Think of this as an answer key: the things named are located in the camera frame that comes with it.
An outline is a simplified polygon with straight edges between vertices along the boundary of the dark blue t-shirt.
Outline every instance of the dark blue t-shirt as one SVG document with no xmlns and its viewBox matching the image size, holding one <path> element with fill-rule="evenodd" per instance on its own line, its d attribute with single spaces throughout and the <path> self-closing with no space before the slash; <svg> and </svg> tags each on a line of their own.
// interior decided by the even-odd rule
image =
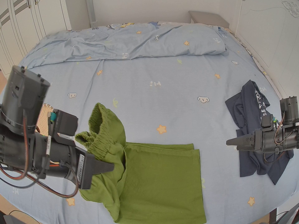
<svg viewBox="0 0 299 224">
<path fill-rule="evenodd" d="M 260 92 L 254 81 L 249 80 L 243 85 L 240 93 L 229 98 L 226 106 L 233 117 L 237 129 L 237 136 L 242 136 L 254 132 L 261 128 L 261 117 L 270 115 L 266 110 L 270 103 L 267 98 Z M 293 150 L 288 150 L 282 154 L 264 155 L 253 151 L 239 151 L 240 156 L 240 177 L 246 177 L 257 171 L 258 175 L 268 174 L 274 184 L 276 184 L 283 174 L 289 160 L 294 156 Z"/>
</svg>

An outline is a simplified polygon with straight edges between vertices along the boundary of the headboard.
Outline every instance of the headboard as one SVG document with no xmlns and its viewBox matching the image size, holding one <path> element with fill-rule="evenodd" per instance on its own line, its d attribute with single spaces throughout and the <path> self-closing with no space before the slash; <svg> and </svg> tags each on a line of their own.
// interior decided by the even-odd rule
<svg viewBox="0 0 299 224">
<path fill-rule="evenodd" d="M 299 96 L 299 0 L 237 0 L 230 29 L 283 98 Z"/>
</svg>

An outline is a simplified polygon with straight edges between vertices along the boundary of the white label on cable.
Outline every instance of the white label on cable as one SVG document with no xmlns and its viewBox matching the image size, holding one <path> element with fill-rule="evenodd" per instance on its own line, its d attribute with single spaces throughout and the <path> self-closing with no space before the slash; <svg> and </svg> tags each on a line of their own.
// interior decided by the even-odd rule
<svg viewBox="0 0 299 224">
<path fill-rule="evenodd" d="M 48 140 L 47 140 L 47 151 L 46 151 L 46 155 L 50 155 L 50 149 L 51 149 L 51 136 L 48 136 Z"/>
<path fill-rule="evenodd" d="M 77 171 L 77 179 L 78 179 L 79 185 L 81 184 L 81 180 L 82 180 L 84 160 L 85 160 L 85 156 L 80 154 L 79 155 L 79 162 L 78 162 L 78 171 Z"/>
</svg>

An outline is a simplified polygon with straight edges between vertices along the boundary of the green fabric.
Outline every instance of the green fabric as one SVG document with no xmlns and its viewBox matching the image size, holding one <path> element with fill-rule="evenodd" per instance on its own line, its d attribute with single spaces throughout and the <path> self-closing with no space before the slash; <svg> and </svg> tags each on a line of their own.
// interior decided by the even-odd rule
<svg viewBox="0 0 299 224">
<path fill-rule="evenodd" d="M 206 223 L 193 144 L 126 142 L 122 123 L 100 103 L 88 123 L 90 132 L 77 134 L 76 141 L 115 168 L 93 176 L 91 189 L 80 190 L 85 200 L 103 203 L 121 224 Z"/>
</svg>

